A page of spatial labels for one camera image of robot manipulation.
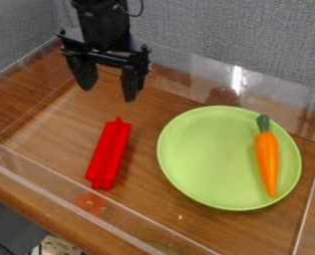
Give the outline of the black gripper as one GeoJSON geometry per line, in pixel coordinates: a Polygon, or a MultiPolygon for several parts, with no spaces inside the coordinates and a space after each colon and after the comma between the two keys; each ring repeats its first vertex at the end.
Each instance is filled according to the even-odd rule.
{"type": "Polygon", "coordinates": [[[131,18],[144,14],[140,0],[137,14],[129,10],[128,0],[70,0],[78,14],[80,27],[62,29],[58,36],[64,54],[80,87],[89,91],[99,80],[97,65],[123,68],[125,101],[133,102],[144,88],[151,50],[139,46],[131,31],[131,18]]]}

